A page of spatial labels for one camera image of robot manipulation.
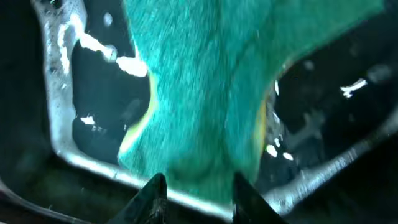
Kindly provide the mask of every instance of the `dark object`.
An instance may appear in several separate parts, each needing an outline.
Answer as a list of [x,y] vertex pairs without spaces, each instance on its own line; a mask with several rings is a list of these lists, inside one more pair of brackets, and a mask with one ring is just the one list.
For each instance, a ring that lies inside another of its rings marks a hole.
[[[285,223],[241,174],[234,178],[233,201],[233,224]],[[166,206],[166,180],[156,174],[108,224],[166,224]]]
[[166,201],[166,179],[156,174],[108,224],[166,223]]
[[233,201],[233,224],[285,223],[241,174],[235,174]]

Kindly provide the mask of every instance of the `green sponge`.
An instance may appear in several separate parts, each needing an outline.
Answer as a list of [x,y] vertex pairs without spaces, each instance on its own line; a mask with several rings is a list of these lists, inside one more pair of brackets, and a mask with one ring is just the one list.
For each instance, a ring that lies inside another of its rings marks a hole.
[[119,163],[231,203],[234,172],[257,179],[261,105],[283,64],[380,10],[381,0],[124,0],[152,100],[126,134]]

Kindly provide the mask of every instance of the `scrub pad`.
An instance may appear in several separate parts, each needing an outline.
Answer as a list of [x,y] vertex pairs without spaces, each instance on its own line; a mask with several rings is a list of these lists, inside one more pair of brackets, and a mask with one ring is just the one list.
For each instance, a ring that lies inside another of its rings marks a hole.
[[119,163],[231,203],[234,172],[257,179],[263,102],[283,64],[380,10],[381,0],[124,0],[151,103],[127,132]]

